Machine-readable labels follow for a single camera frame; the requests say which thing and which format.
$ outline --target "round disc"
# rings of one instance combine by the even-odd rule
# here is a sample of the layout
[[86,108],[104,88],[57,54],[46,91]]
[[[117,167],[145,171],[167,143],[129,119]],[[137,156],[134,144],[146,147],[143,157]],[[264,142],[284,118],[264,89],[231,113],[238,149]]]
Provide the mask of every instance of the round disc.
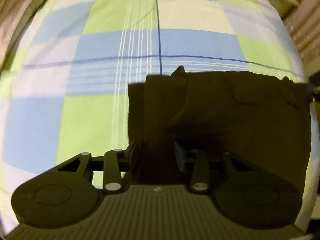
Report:
[[214,199],[228,218],[253,228],[289,224],[302,205],[294,185],[260,171],[239,172],[217,189]]
[[11,203],[18,221],[34,227],[60,227],[90,213],[98,202],[95,187],[73,172],[48,172],[19,186]]

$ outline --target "bed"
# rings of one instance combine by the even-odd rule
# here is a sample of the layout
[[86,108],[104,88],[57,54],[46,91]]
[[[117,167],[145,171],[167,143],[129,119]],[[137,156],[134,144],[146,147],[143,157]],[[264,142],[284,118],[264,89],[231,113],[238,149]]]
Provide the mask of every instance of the bed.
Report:
[[[0,211],[18,222],[17,186],[80,152],[126,148],[127,84],[148,74],[251,71],[305,82],[302,62],[268,0],[42,0],[12,35],[0,77]],[[312,146],[303,207],[306,231],[319,178],[319,135],[310,105]],[[102,174],[95,173],[95,186]]]

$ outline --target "black fabric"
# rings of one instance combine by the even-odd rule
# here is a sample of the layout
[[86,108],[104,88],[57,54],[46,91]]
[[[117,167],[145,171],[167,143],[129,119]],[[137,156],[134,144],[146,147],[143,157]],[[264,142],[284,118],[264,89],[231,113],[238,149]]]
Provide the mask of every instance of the black fabric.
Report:
[[307,86],[251,72],[149,75],[128,86],[129,140],[140,145],[135,184],[179,184],[174,142],[232,152],[301,193],[311,148]]

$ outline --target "white stripe line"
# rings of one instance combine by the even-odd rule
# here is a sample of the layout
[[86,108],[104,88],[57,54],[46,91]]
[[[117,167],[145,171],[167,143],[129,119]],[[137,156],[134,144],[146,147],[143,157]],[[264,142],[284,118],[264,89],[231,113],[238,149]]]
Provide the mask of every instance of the white stripe line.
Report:
[[[153,5],[155,0],[150,0],[150,4]],[[150,12],[150,55],[152,55],[152,15],[153,10]],[[152,74],[152,57],[150,57],[150,74]]]
[[[149,6],[146,6],[146,14],[148,13],[148,9],[149,9]],[[147,55],[150,55],[149,54],[149,15],[147,16]],[[146,67],[146,72],[147,72],[147,75],[148,75],[148,72],[149,72],[149,58],[147,57],[147,67]]]
[[139,28],[139,32],[138,32],[138,48],[137,48],[137,66],[136,66],[136,82],[138,82],[138,66],[139,66],[139,49],[140,49],[140,32],[141,32],[141,28]]
[[[164,66],[166,65],[169,65],[169,66],[178,66],[178,64],[175,64],[175,63],[163,63]],[[189,63],[184,63],[182,65],[195,65],[195,64],[189,64]],[[225,68],[239,68],[239,69],[245,69],[247,70],[248,68],[245,67],[245,66],[241,66],[241,67],[238,67],[238,66],[227,66],[227,65],[216,65],[216,64],[196,64],[196,65],[199,65],[199,66],[214,66],[214,67],[225,67]]]
[[121,49],[123,50],[124,47],[124,43],[125,43],[125,36],[127,33],[126,30],[126,24],[129,24],[129,18],[130,18],[130,14],[129,12],[131,11],[131,0],[128,0],[128,6],[127,6],[127,12],[126,12],[126,22],[124,23],[124,28],[122,30],[122,34],[121,34],[121,41],[120,41],[120,46],[119,46],[119,53],[118,53],[118,60],[117,60],[117,70],[116,70],[116,85],[115,85],[115,92],[114,92],[114,97],[113,97],[113,111],[112,111],[112,131],[111,131],[111,138],[112,138],[112,144],[113,144],[113,148],[117,147],[117,128],[116,128],[116,124],[118,121],[118,108],[119,108],[119,104],[117,101],[117,90],[120,91],[120,80],[121,80],[121,67],[122,67],[122,58],[121,58],[121,63],[119,63],[119,58],[120,58],[120,54],[121,54]]
[[[174,61],[172,60],[163,60],[162,62],[165,63],[174,63]],[[191,64],[217,64],[217,65],[226,65],[226,66],[239,66],[239,67],[245,67],[244,65],[239,65],[239,64],[228,64],[228,63],[218,63],[218,62],[205,62],[205,61],[177,61],[176,64],[187,64],[187,63],[191,63]]]
[[[129,48],[128,48],[128,57],[130,55],[130,52],[131,52],[131,57],[133,55],[133,47],[134,47],[134,34],[135,34],[135,24],[137,22],[137,7],[138,7],[138,3],[139,3],[139,0],[138,2],[135,0],[135,4],[134,4],[134,13],[133,15],[135,15],[135,19],[134,21],[132,21],[131,23],[131,30],[130,30],[130,41],[129,41]],[[127,142],[127,140],[125,139],[127,136],[126,136],[126,128],[127,128],[127,123],[125,122],[126,120],[126,116],[128,114],[128,98],[127,98],[127,95],[128,95],[128,68],[129,68],[129,59],[127,59],[127,70],[126,70],[126,75],[125,75],[125,88],[124,88],[124,109],[123,109],[123,127],[122,127],[122,141],[123,141],[123,144],[125,142]],[[132,72],[132,58],[130,59],[130,74],[129,74],[129,83],[131,82],[131,72]]]
[[[144,10],[145,10],[145,3],[143,3],[142,10],[141,10],[141,20],[144,17]],[[142,49],[143,49],[143,29],[144,29],[144,21],[145,18],[141,21],[141,48],[140,48],[140,56],[142,56]],[[140,75],[139,75],[139,82],[141,82],[141,68],[142,68],[142,58],[140,58]]]
[[[175,71],[176,68],[166,68],[164,69],[164,72],[170,72],[172,73],[173,71]],[[194,71],[208,71],[208,72],[213,72],[213,71],[223,71],[223,72],[226,72],[228,70],[225,70],[225,69],[207,69],[207,68],[188,68],[187,70],[194,70]]]

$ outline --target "blue stripe line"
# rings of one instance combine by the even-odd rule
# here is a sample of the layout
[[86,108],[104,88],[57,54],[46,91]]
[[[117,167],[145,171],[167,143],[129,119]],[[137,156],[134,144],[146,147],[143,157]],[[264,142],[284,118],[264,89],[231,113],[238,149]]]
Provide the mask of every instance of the blue stripe line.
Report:
[[162,74],[162,62],[161,62],[161,39],[160,39],[160,20],[159,20],[159,6],[158,6],[158,0],[156,0],[156,8],[157,8],[157,21],[158,21],[159,68],[160,68],[160,74]]
[[[244,63],[251,63],[287,73],[291,73],[295,76],[303,77],[303,75],[299,75],[294,73],[291,70],[271,67],[268,65],[263,65],[257,62],[253,61],[247,61],[247,60],[240,60],[240,59],[233,59],[233,58],[220,58],[220,57],[206,57],[206,56],[192,56],[192,55],[145,55],[145,56],[123,56],[122,59],[140,59],[140,58],[151,58],[151,57],[159,57],[159,58],[179,58],[179,57],[191,57],[191,58],[206,58],[206,59],[219,59],[219,60],[225,60],[225,61],[235,61],[235,62],[244,62]],[[51,63],[45,63],[45,64],[24,64],[23,66],[26,68],[41,68],[41,67],[55,67],[55,66],[65,66],[65,65],[71,65],[71,64],[84,64],[84,63],[91,63],[91,62],[102,62],[102,61],[108,61],[108,60],[116,60],[119,57],[101,57],[101,58],[89,58],[89,59],[76,59],[72,61],[60,61],[60,62],[51,62]]]

